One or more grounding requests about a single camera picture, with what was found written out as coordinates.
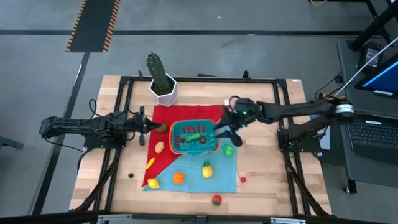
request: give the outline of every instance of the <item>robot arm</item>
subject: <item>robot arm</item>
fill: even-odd
[[[229,131],[219,133],[216,137],[231,138],[232,143],[238,147],[242,145],[242,139],[236,134],[236,131],[255,121],[271,124],[282,118],[320,115],[317,119],[289,127],[289,140],[294,140],[304,138],[308,133],[317,132],[333,122],[349,123],[354,118],[353,106],[349,102],[337,98],[318,99],[292,105],[253,102],[249,98],[237,96],[236,98],[237,100],[230,109],[224,108],[224,113],[214,129],[228,126]]]
[[[81,134],[86,137],[86,140],[91,139],[87,141],[88,144],[93,145],[93,142],[98,142],[93,147],[101,147],[106,146],[107,142],[109,144],[122,144],[122,142],[130,140],[126,137],[128,132],[139,132],[141,134],[140,144],[144,145],[143,134],[160,127],[159,123],[144,116],[143,106],[141,106],[139,113],[133,113],[132,118],[126,120],[126,116],[124,111],[92,119],[65,119],[52,116],[42,121],[39,133],[46,139],[61,134]]]

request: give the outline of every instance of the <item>wooden tabletop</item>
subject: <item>wooden tabletop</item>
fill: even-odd
[[[113,111],[118,92],[120,76],[104,76],[98,95],[98,110],[101,115]],[[290,103],[305,101],[300,80],[287,80]],[[152,119],[155,97],[148,89],[149,82],[134,82],[131,111],[145,106],[145,114]],[[281,102],[282,90],[279,90]],[[257,101],[275,102],[271,84],[262,83],[212,83],[178,82],[176,105],[220,105],[232,95],[248,97]],[[294,118],[302,123],[309,118]],[[236,176],[236,193],[220,194],[223,202],[216,207],[211,198],[214,194],[185,193],[168,191],[143,191],[149,135],[146,145],[140,146],[138,138],[127,142],[121,151],[112,201],[112,212],[122,213],[163,213],[163,214],[205,214],[205,215],[255,215],[291,216],[289,188],[283,156],[277,142],[277,123],[266,125],[252,123],[239,131],[243,146],[238,150],[237,171],[244,173],[246,183]],[[81,161],[70,208],[76,208],[89,195],[98,182],[104,149],[90,151]],[[301,153],[305,183],[317,202],[330,213],[330,205],[319,161],[311,154]],[[108,185],[104,187],[100,208],[104,207]],[[302,201],[296,186],[299,210]]]

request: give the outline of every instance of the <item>white cable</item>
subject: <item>white cable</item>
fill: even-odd
[[[397,38],[395,38],[395,40],[393,40],[390,44],[388,44],[387,46],[385,46],[379,53],[377,53],[370,61],[368,61],[364,66],[362,66],[362,68],[361,69],[359,69],[356,73],[355,73],[355,75],[350,79],[350,80],[348,80],[348,82],[346,82],[346,84],[339,90],[339,91],[337,91],[337,93],[334,95],[334,97],[336,97],[341,91],[343,91],[347,86],[348,86],[348,84],[349,83],[351,83],[351,81],[353,81],[353,79],[367,66],[367,65],[369,65],[369,63],[371,63],[371,61],[373,61],[377,56],[379,56],[379,54],[381,54],[381,53],[383,53],[383,51],[384,50],[386,50],[388,47],[390,47],[395,41],[397,41],[398,40],[398,37]]]

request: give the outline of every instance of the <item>white hexagonal pot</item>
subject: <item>white hexagonal pot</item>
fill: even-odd
[[[154,90],[152,90],[152,87],[154,86],[154,80],[152,79],[150,86],[149,86],[149,90],[156,96],[156,102],[159,105],[162,106],[171,106],[178,98],[177,96],[177,81],[175,81],[169,74],[166,74],[167,78],[170,79],[172,81],[172,83],[174,84],[173,86],[173,90],[171,93],[169,94],[165,94],[162,96],[159,96],[158,94],[155,93]]]

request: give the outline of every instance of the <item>teal plastic basket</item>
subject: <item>teal plastic basket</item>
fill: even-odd
[[[217,131],[213,130],[216,123],[209,119],[196,119],[186,121],[176,121],[170,127],[170,149],[175,154],[215,152],[220,146],[220,141],[215,138]],[[199,140],[192,142],[180,141],[186,139],[191,134],[200,133],[205,139],[205,143]]]

